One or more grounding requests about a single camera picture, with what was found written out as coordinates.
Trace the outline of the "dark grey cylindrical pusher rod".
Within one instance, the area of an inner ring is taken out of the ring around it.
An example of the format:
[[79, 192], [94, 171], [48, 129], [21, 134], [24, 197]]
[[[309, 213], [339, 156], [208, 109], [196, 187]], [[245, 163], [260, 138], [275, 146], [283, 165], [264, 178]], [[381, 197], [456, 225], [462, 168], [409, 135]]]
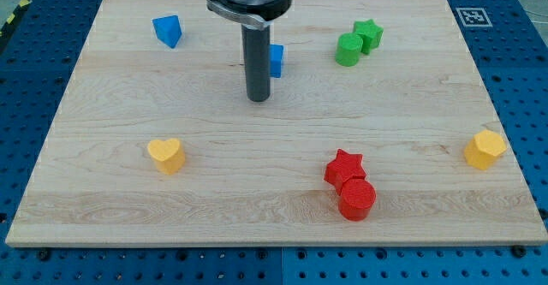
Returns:
[[270, 28], [241, 26], [247, 98], [264, 102], [271, 95]]

